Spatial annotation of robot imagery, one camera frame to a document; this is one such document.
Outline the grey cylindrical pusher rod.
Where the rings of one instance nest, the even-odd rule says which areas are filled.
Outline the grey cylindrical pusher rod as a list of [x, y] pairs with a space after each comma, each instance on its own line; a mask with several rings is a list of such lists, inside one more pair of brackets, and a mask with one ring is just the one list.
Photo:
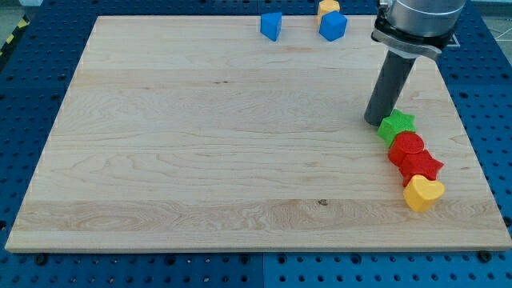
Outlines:
[[367, 123], [380, 126], [382, 120], [391, 115], [414, 63], [415, 58], [403, 58], [391, 50], [386, 53], [364, 113]]

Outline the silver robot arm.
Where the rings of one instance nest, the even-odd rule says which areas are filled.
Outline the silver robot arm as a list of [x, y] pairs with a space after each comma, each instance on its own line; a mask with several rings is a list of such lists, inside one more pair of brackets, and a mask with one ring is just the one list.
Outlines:
[[390, 116], [415, 60], [437, 60], [452, 39], [465, 0], [377, 0], [371, 38], [387, 46], [364, 119], [379, 126]]

